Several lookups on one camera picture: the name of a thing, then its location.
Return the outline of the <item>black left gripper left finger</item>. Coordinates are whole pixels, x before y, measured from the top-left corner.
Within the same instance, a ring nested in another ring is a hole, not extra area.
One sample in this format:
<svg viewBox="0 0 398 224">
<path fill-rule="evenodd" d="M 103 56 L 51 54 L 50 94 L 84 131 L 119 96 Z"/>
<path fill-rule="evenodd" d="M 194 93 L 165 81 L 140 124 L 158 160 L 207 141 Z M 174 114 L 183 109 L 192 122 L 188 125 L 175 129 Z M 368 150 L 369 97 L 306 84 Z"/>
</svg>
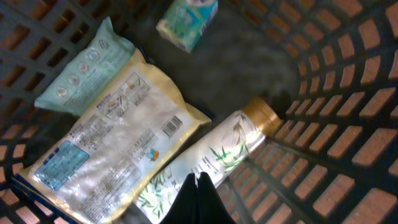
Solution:
<svg viewBox="0 0 398 224">
<path fill-rule="evenodd" d="M 197 222 L 197 185 L 188 174 L 170 210 L 160 224 L 194 224 Z"/>
</svg>

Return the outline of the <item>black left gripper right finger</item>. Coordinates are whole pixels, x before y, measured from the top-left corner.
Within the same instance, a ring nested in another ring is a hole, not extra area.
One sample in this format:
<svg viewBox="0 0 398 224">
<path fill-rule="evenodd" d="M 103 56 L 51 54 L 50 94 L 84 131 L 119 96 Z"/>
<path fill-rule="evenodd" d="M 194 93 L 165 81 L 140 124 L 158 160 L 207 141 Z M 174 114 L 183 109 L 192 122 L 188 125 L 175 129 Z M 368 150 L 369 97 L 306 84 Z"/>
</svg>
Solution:
<svg viewBox="0 0 398 224">
<path fill-rule="evenodd" d="M 197 222 L 199 224 L 235 224 L 226 210 L 210 176 L 202 172 L 197 185 Z"/>
</svg>

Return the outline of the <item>white bamboo print tube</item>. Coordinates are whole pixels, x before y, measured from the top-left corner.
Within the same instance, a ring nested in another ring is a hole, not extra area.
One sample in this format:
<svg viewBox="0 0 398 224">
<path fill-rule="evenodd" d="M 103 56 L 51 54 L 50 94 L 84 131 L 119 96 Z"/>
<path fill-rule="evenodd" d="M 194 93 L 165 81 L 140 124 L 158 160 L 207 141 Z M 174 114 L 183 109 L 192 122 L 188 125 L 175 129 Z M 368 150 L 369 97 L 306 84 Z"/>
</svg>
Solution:
<svg viewBox="0 0 398 224">
<path fill-rule="evenodd" d="M 160 223 L 188 174 L 199 177 L 206 172 L 211 182 L 219 186 L 281 122 L 264 100 L 250 101 L 166 165 L 134 204 L 151 223 Z"/>
</svg>

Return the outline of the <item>cream yellow snack bag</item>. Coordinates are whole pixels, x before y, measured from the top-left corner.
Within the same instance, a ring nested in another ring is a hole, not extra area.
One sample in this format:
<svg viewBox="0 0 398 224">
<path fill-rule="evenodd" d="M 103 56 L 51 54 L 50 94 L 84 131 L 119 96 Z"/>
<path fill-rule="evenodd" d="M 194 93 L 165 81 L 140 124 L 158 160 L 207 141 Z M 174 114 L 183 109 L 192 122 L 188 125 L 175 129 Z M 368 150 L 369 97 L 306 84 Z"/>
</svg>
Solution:
<svg viewBox="0 0 398 224">
<path fill-rule="evenodd" d="M 207 123 L 136 50 L 71 130 L 17 179 L 79 223 L 111 223 Z"/>
</svg>

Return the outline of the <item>mint green wipes pack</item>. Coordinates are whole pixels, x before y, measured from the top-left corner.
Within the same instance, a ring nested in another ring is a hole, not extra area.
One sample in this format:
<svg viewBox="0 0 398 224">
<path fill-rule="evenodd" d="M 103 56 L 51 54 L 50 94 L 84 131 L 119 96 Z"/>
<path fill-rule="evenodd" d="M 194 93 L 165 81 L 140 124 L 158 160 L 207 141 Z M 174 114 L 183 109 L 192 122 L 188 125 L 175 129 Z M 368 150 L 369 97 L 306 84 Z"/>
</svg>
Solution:
<svg viewBox="0 0 398 224">
<path fill-rule="evenodd" d="M 105 18 L 96 35 L 35 100 L 37 108 L 81 116 L 134 53 L 132 42 Z"/>
</svg>

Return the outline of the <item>teal tissue packet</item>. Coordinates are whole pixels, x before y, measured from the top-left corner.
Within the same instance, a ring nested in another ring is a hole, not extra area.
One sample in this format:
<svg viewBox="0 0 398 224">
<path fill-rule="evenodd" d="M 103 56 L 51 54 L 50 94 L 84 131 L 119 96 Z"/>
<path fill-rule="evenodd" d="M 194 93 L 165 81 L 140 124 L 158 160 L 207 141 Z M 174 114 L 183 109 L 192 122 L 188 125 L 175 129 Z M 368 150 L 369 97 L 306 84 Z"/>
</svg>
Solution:
<svg viewBox="0 0 398 224">
<path fill-rule="evenodd" d="M 218 12 L 218 0 L 174 0 L 158 22 L 159 34 L 190 53 Z"/>
</svg>

